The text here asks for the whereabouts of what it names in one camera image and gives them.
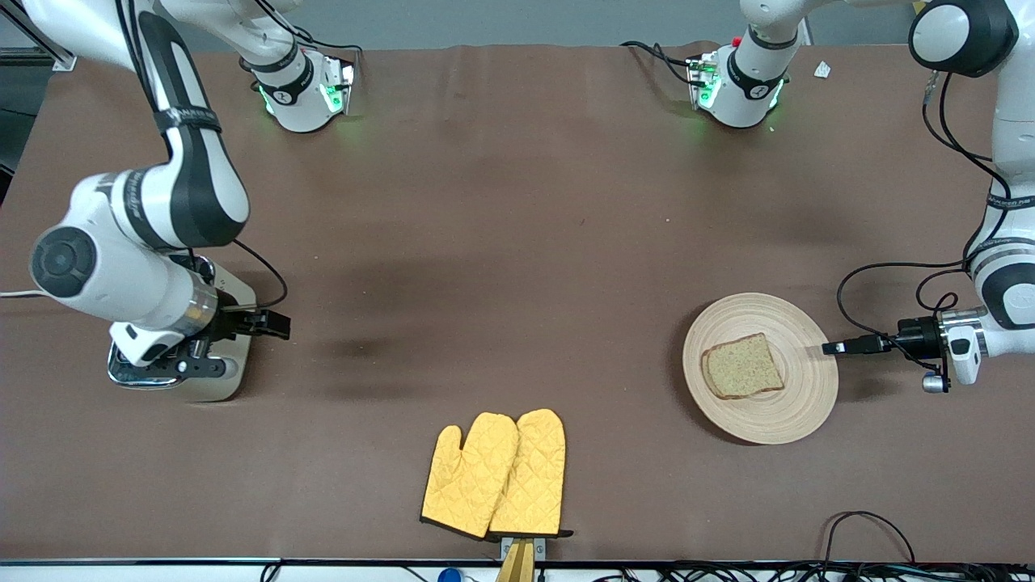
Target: wooden plate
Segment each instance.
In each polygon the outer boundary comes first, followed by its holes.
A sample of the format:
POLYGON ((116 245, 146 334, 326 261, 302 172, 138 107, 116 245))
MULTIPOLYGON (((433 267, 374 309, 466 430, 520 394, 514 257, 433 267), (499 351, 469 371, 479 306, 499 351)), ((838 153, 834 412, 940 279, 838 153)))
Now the wooden plate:
POLYGON ((823 355, 827 337, 805 312, 763 293, 719 299, 690 326, 683 344, 686 385, 708 418, 735 437, 782 444, 809 435, 837 400, 837 362, 823 355), (783 389, 741 400, 722 400, 705 383, 701 355, 724 342, 763 332, 783 380, 783 389))

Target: brown tablecloth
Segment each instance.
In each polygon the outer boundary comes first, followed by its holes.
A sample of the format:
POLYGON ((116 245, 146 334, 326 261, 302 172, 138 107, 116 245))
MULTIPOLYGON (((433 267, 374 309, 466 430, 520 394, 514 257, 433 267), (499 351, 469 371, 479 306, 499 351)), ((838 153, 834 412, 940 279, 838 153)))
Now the brown tablecloth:
MULTIPOLYGON (((624 49, 371 53, 363 116, 312 135, 263 112, 236 56, 197 60, 249 188, 242 240, 291 283, 292 340, 254 344, 235 400, 186 405, 109 382, 106 322, 3 301, 3 557, 496 555, 418 523, 435 437, 551 407, 576 532, 554 558, 814 558, 831 515, 867 508, 921 560, 1031 559, 1035 358, 947 396, 897 355, 842 361, 830 418, 782 446, 724 438, 679 363, 724 295, 783 297, 841 338, 847 271, 958 257, 987 179, 926 135, 905 48, 802 50, 781 106, 740 132, 624 49)), ((954 85, 952 125, 987 151, 995 83, 954 85)), ((164 155, 130 74, 56 76, 0 212, 3 288, 30 284, 78 180, 164 155)), ((238 250, 209 255, 276 292, 238 250)), ((846 298, 889 328, 923 315, 919 274, 846 298)), ((965 278, 939 288, 974 302, 965 278)), ((837 558, 903 558, 874 526, 838 531, 837 558)))

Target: blue cap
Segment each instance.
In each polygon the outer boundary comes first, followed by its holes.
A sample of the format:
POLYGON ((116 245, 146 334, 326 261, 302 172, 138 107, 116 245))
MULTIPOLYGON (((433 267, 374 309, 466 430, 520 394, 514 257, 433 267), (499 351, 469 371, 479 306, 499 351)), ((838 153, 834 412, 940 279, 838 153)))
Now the blue cap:
POLYGON ((464 582, 464 575, 455 568, 447 568, 439 574, 439 582, 464 582))

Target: oven mitt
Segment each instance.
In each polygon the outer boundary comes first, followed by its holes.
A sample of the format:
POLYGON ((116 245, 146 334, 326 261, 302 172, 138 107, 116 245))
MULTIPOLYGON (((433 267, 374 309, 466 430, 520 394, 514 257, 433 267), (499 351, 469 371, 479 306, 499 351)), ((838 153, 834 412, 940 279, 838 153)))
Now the oven mitt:
POLYGON ((455 426, 439 434, 420 521, 481 540, 513 466, 518 427, 509 416, 482 412, 467 441, 461 438, 455 426))
POLYGON ((518 420, 518 456, 490 531, 496 535, 562 537, 564 425, 553 410, 534 410, 518 420))

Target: bread slice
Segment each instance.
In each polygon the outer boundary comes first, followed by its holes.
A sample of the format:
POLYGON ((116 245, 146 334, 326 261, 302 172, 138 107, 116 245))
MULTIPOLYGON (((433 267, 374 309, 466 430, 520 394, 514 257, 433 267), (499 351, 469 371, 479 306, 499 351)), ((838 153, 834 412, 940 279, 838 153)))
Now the bread slice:
POLYGON ((701 372, 712 394, 722 400, 783 389, 765 333, 719 344, 701 355, 701 372))

